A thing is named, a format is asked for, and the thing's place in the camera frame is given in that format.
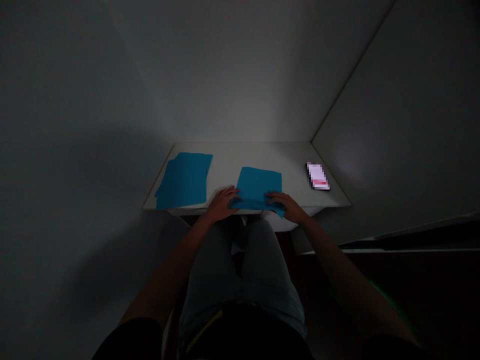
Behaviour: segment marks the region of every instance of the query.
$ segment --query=blue cloth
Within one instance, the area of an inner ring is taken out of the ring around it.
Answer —
[[[282,174],[276,171],[262,170],[254,167],[242,167],[238,177],[237,189],[241,200],[233,199],[231,208],[250,210],[273,210],[281,218],[285,209],[281,204],[267,204],[271,199],[268,192],[282,192]]]
[[[180,152],[169,160],[156,196],[156,209],[178,208],[207,201],[207,175],[213,155]]]

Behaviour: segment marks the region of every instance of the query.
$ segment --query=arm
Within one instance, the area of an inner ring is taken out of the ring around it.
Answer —
[[[216,193],[206,213],[200,216],[165,262],[154,271],[138,292],[118,326],[135,318],[152,318],[160,324],[163,331],[165,330],[170,312],[189,278],[190,269],[205,235],[215,222],[238,211],[238,209],[228,208],[230,201],[238,198],[238,191],[231,186]]]
[[[342,305],[353,316],[358,331],[365,338],[390,334],[420,346],[409,328],[387,300],[370,284],[320,225],[287,194],[267,194],[272,203],[285,207],[285,218],[305,231]]]

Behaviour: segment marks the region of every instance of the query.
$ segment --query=forearm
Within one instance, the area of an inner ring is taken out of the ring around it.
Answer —
[[[308,217],[301,224],[342,305],[351,313],[359,332],[369,337],[387,333],[417,344],[414,336],[387,300],[350,259]]]
[[[130,304],[119,325],[138,317],[157,320],[162,329],[170,316],[182,287],[188,280],[203,239],[213,221],[202,216],[175,247],[168,258],[154,271]]]

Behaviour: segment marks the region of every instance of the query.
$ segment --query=fingers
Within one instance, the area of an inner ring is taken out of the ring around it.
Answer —
[[[280,204],[283,204],[285,205],[285,199],[283,197],[278,197],[278,196],[275,196],[273,197],[270,201],[267,201],[267,204],[272,204],[272,203],[280,203]]]
[[[231,193],[238,193],[240,191],[240,189],[236,189],[235,186],[229,186],[227,188],[224,188],[222,190],[219,190],[216,192],[215,194],[215,197],[218,197],[220,195],[223,195],[223,196],[226,196],[226,195],[229,195]]]
[[[236,199],[240,200],[240,196],[238,196],[236,193],[231,193],[230,195],[228,195],[228,196],[226,197],[226,199],[227,199],[228,201],[231,201],[233,198],[236,198]]]
[[[283,199],[288,199],[289,197],[286,193],[275,192],[275,191],[267,192],[265,196],[268,196],[269,198],[277,197],[277,198],[283,198]]]
[[[225,191],[222,195],[223,196],[230,196],[232,194],[236,194],[240,191],[240,189],[228,189],[227,191]]]
[[[224,188],[224,189],[218,191],[216,194],[217,194],[217,195],[223,195],[223,194],[225,194],[227,191],[232,190],[234,187],[235,187],[235,186],[233,186],[233,185],[232,185],[232,186],[229,186],[229,187],[227,187],[227,188]]]

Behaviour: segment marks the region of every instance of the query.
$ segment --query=dark floor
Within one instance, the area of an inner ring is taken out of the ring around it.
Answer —
[[[407,314],[435,359],[478,359],[480,252],[360,253],[353,263]],[[314,255],[299,256],[298,292],[316,359],[357,359],[361,341],[349,317],[327,294]]]

